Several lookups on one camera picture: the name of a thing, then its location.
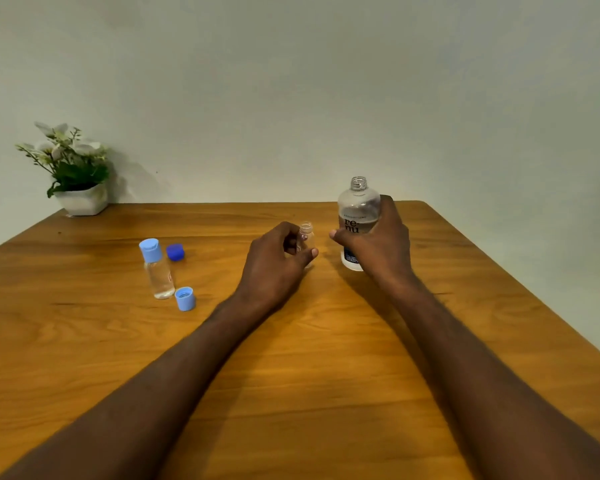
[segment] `white wall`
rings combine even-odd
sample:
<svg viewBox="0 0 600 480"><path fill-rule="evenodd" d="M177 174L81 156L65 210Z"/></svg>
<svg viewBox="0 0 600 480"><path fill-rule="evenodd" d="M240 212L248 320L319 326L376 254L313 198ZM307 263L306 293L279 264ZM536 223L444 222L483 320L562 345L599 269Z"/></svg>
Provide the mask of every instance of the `white wall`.
<svg viewBox="0 0 600 480"><path fill-rule="evenodd" d="M600 0L0 0L0 242L67 121L121 201L432 204L600 348Z"/></svg>

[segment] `bottle label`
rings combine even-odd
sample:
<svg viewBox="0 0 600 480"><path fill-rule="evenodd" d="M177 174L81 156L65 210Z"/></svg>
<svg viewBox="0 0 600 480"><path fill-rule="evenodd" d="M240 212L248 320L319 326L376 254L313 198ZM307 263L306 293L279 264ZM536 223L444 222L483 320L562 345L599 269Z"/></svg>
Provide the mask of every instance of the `bottle label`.
<svg viewBox="0 0 600 480"><path fill-rule="evenodd" d="M360 264L358 258L348 248L344 248L344 259L355 264Z"/></svg>

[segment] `wood grain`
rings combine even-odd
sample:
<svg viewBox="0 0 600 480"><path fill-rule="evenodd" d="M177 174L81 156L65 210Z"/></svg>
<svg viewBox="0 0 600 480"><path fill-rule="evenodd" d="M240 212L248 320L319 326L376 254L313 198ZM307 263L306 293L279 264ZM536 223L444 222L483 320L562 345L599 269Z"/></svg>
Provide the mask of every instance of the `wood grain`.
<svg viewBox="0 0 600 480"><path fill-rule="evenodd" d="M416 272L531 386L600 439L600 352L423 202L398 203ZM472 460L413 339L328 238L334 203L113 205L0 246L0 470L110 393L235 288L249 243L313 222L298 293L232 355L163 479L467 479ZM152 297L137 244L183 243Z"/></svg>

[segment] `small clear bottle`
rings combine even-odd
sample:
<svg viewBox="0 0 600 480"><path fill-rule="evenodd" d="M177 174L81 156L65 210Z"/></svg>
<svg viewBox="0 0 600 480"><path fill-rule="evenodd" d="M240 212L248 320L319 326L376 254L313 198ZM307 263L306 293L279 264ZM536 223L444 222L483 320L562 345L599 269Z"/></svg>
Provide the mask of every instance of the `small clear bottle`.
<svg viewBox="0 0 600 480"><path fill-rule="evenodd" d="M341 228L354 233L369 232L380 217L380 194L367 186L365 177L353 177L351 186L338 197L338 220ZM362 271L350 249L340 254L344 266Z"/></svg>
<svg viewBox="0 0 600 480"><path fill-rule="evenodd" d="M171 278L169 261L162 255L160 242L157 239L145 239L140 243L144 257L144 268L149 275L153 296L158 299L170 297L176 288Z"/></svg>
<svg viewBox="0 0 600 480"><path fill-rule="evenodd" d="M313 233L313 225L311 222L303 222L300 224L300 233L298 233L298 239L296 242L296 251L300 252L305 249L313 249L315 245L315 234ZM305 269L309 269L313 266L313 261L305 266Z"/></svg>

